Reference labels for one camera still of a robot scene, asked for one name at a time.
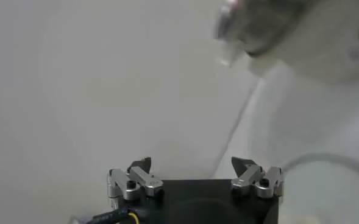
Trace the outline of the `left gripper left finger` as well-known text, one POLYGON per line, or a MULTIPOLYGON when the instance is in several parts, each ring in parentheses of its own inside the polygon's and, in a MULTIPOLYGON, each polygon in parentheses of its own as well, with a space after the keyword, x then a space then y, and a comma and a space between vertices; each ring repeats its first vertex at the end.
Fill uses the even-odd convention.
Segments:
POLYGON ((152 158, 145 157, 133 161, 130 166, 122 169, 111 169, 107 175, 108 198, 123 198, 135 201, 143 193, 147 197, 159 198, 164 194, 164 184, 159 178, 150 174, 152 158))

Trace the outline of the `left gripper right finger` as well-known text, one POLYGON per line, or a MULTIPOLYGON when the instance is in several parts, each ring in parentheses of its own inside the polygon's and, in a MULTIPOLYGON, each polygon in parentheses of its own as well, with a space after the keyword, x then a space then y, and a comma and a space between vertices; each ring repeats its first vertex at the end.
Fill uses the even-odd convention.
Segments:
POLYGON ((231 189, 238 195, 255 194, 258 198, 282 197, 284 174, 279 167, 264 170, 255 161, 231 157, 233 169, 237 175, 231 180, 231 189))

